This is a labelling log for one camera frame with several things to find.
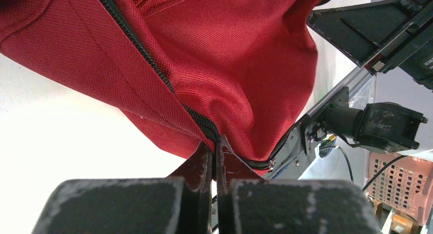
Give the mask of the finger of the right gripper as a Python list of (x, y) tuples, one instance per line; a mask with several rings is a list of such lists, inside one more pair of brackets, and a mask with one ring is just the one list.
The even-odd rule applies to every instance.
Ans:
[(432, 0), (314, 10), (307, 25), (359, 67), (395, 67), (432, 40)]

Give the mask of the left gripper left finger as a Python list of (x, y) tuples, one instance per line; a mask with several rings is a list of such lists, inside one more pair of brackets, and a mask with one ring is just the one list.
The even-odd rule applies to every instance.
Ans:
[(211, 167), (212, 152), (200, 143), (165, 178), (67, 180), (33, 233), (211, 233)]

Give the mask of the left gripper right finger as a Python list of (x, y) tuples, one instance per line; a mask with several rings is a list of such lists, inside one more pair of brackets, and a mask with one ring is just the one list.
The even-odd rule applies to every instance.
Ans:
[(359, 187), (343, 180), (266, 180), (215, 145), (220, 233), (380, 233)]

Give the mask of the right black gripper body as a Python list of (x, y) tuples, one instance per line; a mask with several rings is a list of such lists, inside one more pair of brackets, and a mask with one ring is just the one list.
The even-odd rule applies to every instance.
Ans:
[(398, 67), (417, 84), (432, 90), (432, 9), (419, 21), (412, 18), (410, 25), (364, 67), (372, 75)]

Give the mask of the red student backpack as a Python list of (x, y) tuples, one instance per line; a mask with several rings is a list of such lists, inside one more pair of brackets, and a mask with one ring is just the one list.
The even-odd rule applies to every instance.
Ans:
[(315, 83), (329, 0), (1, 0), (1, 53), (189, 158), (220, 135), (267, 173)]

